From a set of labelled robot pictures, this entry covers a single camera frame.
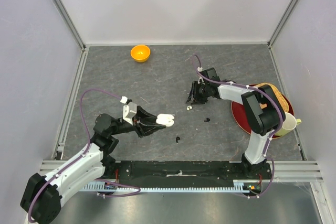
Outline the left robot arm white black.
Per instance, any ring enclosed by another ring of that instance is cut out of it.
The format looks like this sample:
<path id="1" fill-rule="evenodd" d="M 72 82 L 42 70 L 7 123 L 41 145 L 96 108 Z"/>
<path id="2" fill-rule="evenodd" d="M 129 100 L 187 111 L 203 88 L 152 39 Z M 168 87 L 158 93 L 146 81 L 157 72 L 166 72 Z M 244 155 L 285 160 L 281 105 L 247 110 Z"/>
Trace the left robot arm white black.
<path id="1" fill-rule="evenodd" d="M 100 177 L 111 178 L 115 160 L 110 154 L 119 142 L 115 135 L 136 132 L 138 137 L 145 137 L 173 124 L 174 115 L 153 115 L 133 102 L 124 105 L 121 118 L 99 115 L 94 134 L 82 150 L 46 175 L 35 173 L 29 178 L 20 202 L 28 221 L 51 223 L 64 204 L 87 183 Z"/>

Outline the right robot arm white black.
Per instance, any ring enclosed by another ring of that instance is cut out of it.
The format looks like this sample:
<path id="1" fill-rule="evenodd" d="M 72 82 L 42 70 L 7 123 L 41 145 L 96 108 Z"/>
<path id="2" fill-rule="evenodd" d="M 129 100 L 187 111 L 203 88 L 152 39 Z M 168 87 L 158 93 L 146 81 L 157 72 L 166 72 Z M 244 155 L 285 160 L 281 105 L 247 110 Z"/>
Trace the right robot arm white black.
<path id="1" fill-rule="evenodd" d="M 192 83 L 186 103 L 205 104 L 208 98 L 230 100 L 244 107 L 251 129 L 249 144 L 242 155 L 240 172 L 254 178 L 266 166 L 267 150 L 273 135 L 286 119 L 284 110 L 271 86 L 249 86 L 235 82 L 222 82 L 214 68 L 196 68 L 200 77 Z"/>

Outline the white earbud charging case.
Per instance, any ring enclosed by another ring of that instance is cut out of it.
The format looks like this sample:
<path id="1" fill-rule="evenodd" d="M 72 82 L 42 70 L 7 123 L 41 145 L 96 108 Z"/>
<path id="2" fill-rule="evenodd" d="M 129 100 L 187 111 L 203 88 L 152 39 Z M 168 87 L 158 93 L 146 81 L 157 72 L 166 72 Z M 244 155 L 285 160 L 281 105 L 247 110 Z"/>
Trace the white earbud charging case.
<path id="1" fill-rule="evenodd" d="M 174 124 L 174 115 L 173 114 L 158 114 L 156 117 L 156 123 L 164 125 L 166 127 L 171 127 Z"/>

